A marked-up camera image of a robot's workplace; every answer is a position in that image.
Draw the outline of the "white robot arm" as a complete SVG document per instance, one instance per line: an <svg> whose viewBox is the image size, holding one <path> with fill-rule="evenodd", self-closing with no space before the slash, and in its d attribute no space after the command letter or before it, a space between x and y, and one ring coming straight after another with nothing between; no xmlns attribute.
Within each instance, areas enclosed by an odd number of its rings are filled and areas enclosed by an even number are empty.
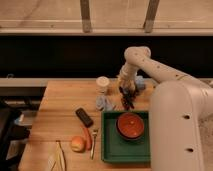
<svg viewBox="0 0 213 171"><path fill-rule="evenodd" d="M151 58L146 46L129 47L119 85L133 90L138 70L157 82L149 101L152 171L205 171L199 120L213 114L213 87Z"/></svg>

